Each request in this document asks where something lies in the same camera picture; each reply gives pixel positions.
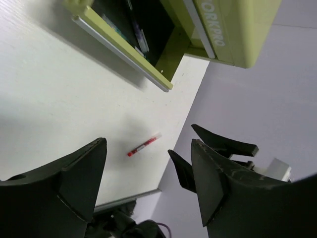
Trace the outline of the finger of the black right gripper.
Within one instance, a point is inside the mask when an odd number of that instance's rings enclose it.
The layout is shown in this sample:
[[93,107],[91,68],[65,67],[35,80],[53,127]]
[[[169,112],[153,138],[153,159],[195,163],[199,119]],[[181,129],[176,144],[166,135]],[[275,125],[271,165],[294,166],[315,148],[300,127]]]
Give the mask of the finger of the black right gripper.
[[236,141],[217,135],[197,124],[192,124],[191,127],[207,146],[225,157],[231,157],[232,155],[254,157],[259,151],[258,146],[255,144]]
[[173,150],[168,150],[168,153],[174,163],[180,186],[188,191],[197,193],[192,165]]

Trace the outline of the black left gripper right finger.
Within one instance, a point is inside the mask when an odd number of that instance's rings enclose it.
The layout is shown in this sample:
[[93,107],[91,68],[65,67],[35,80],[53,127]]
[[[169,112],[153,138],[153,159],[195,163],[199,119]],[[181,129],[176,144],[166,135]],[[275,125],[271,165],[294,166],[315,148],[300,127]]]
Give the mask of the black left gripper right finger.
[[203,226],[211,238],[314,238],[317,177],[284,182],[191,142]]

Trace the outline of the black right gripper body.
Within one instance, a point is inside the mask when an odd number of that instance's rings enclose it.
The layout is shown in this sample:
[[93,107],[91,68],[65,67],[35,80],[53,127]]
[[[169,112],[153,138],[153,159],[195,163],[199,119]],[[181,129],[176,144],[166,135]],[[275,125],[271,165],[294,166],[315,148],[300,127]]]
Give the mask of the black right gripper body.
[[236,160],[236,159],[232,159],[232,156],[233,155],[230,155],[229,159],[247,169],[249,169],[250,171],[254,171],[254,167],[255,167],[255,164],[253,161],[239,161],[239,160]]

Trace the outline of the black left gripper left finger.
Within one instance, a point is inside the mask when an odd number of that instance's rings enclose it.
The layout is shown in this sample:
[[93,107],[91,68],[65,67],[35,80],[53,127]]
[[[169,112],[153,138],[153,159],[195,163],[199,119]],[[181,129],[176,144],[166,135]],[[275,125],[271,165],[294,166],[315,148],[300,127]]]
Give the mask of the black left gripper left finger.
[[107,141],[0,183],[2,238],[82,238],[91,221],[104,172]]

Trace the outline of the red ink refill tube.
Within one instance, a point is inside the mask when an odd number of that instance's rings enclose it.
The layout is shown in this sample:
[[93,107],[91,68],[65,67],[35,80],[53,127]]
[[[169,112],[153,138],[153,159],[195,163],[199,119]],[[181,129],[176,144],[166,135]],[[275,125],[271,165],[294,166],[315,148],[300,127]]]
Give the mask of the red ink refill tube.
[[133,150],[129,151],[127,153],[128,157],[133,156],[134,154],[138,153],[139,151],[141,151],[142,149],[144,149],[145,147],[147,147],[148,145],[152,144],[153,142],[157,141],[158,139],[160,139],[162,137],[161,133],[157,133],[154,136],[152,136],[150,139],[148,139],[147,141],[145,141],[144,143],[142,143],[141,145],[139,145],[138,147],[134,148]]

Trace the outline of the green metal drawer cabinet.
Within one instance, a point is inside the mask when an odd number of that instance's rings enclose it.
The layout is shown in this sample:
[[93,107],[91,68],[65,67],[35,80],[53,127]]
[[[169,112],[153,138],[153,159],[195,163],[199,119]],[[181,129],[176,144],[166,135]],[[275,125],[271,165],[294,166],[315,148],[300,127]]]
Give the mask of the green metal drawer cabinet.
[[278,0],[131,0],[149,52],[138,44],[126,0],[66,0],[74,22],[167,92],[184,55],[253,67]]

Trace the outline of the dark purple pen refill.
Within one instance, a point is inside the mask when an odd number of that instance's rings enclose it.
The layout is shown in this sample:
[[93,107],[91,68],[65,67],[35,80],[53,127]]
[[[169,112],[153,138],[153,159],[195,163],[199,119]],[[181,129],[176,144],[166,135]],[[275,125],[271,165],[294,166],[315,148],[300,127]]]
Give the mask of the dark purple pen refill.
[[148,46],[145,34],[143,32],[143,29],[140,27],[140,25],[137,22],[137,19],[136,19],[134,10],[133,10],[132,2],[131,2],[131,0],[127,0],[126,2],[128,4],[128,7],[129,7],[129,12],[130,12],[131,20],[132,20],[133,29],[134,29],[138,44],[140,46],[141,52],[148,53],[149,46]]

